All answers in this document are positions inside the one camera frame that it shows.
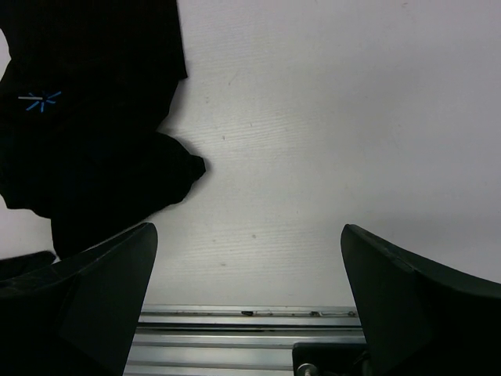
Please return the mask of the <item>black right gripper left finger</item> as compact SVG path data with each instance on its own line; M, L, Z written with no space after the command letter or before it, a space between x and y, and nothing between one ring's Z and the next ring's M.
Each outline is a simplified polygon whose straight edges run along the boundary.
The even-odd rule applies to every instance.
M1 261L3 375L122 375L156 258L143 223L57 261L50 251Z

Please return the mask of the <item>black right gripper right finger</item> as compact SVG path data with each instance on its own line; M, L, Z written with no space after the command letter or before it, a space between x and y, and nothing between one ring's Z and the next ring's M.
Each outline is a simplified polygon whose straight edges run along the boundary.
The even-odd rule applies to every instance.
M341 254L375 375L498 375L500 285L356 225Z

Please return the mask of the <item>black t shirt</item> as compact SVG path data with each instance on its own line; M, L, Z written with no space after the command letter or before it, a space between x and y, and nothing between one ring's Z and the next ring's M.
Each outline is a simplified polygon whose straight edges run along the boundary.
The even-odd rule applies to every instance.
M4 1L1 195L68 259L185 199L206 171L159 128L187 76L175 1Z

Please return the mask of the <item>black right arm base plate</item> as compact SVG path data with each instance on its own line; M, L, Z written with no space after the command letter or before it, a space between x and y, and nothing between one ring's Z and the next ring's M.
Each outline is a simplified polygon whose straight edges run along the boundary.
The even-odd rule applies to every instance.
M300 342L292 349L293 371L302 375L371 375L365 344Z

